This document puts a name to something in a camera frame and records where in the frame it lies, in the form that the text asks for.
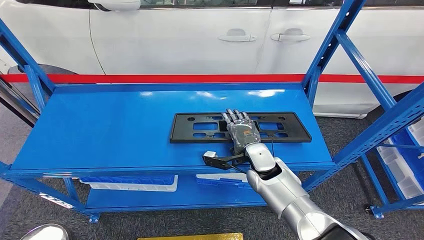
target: silver robotic arm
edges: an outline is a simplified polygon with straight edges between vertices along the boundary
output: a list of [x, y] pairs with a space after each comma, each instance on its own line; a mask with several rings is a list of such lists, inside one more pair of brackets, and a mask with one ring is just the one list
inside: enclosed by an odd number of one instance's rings
[[247, 180], [268, 206], [284, 219], [300, 240], [367, 240], [362, 233], [324, 213], [302, 188], [299, 178], [273, 157], [249, 116], [227, 109], [222, 116], [234, 142], [234, 154], [244, 153], [251, 169]]

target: red tape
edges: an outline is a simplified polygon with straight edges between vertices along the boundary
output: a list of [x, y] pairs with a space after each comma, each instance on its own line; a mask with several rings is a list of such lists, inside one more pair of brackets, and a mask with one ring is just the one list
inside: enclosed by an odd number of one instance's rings
[[[3, 74], [8, 83], [28, 82], [25, 74]], [[92, 75], [49, 74], [56, 84], [110, 84], [110, 83], [285, 83], [300, 82], [304, 74], [213, 74], [213, 75]], [[381, 75], [385, 84], [420, 84], [424, 76]], [[364, 83], [361, 75], [322, 74], [320, 83]]]

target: caster wheel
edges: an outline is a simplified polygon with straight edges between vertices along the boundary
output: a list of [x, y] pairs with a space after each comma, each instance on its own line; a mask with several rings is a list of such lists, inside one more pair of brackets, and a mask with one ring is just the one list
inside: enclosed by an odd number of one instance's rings
[[370, 204], [365, 204], [363, 206], [363, 210], [365, 211], [365, 213], [367, 213], [369, 215], [373, 215], [373, 211], [371, 210], [371, 205]]

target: car window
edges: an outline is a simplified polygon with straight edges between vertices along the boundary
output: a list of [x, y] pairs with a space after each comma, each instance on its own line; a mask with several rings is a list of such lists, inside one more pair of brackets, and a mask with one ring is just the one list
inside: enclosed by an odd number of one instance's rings
[[[342, 0], [289, 0], [288, 6], [296, 7], [331, 7], [341, 6]], [[275, 0], [274, 6], [284, 5], [283, 0]], [[367, 7], [384, 7], [384, 6], [424, 6], [424, 0], [367, 0]]]
[[271, 1], [263, 0], [141, 0], [141, 7], [146, 6], [270, 6]]
[[424, 6], [424, 0], [367, 0], [365, 6]]
[[88, 0], [16, 0], [22, 4], [41, 4], [63, 8], [91, 9], [93, 5]]
[[305, 7], [331, 7], [340, 6], [342, 0], [290, 0], [289, 6], [305, 6]]

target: floor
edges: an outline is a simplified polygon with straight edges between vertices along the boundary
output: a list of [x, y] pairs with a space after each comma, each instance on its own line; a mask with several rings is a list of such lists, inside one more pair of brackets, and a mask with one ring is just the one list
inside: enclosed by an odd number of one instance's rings
[[[362, 120], [318, 117], [330, 153], [337, 153], [379, 114], [381, 110], [377, 109]], [[2, 161], [13, 162], [29, 132], [25, 123], [0, 106]], [[369, 159], [384, 190], [390, 199], [394, 199], [395, 194], [383, 170], [376, 164], [376, 158], [370, 154]], [[43, 181], [65, 192], [60, 179]], [[78, 194], [86, 198], [88, 187], [78, 182], [75, 184]], [[340, 222], [367, 232], [377, 240], [423, 239], [424, 211], [401, 210], [385, 214], [384, 219], [364, 213], [364, 204], [378, 205], [379, 200], [361, 163], [347, 166], [313, 190], [310, 197]], [[3, 240], [20, 239], [32, 228], [46, 223], [63, 225], [75, 240], [135, 240], [138, 237], [234, 232], [243, 233], [246, 240], [296, 239], [287, 225], [267, 207], [106, 213], [101, 215], [100, 223], [92, 224], [85, 216], [3, 181], [0, 181], [0, 206], [0, 239]]]

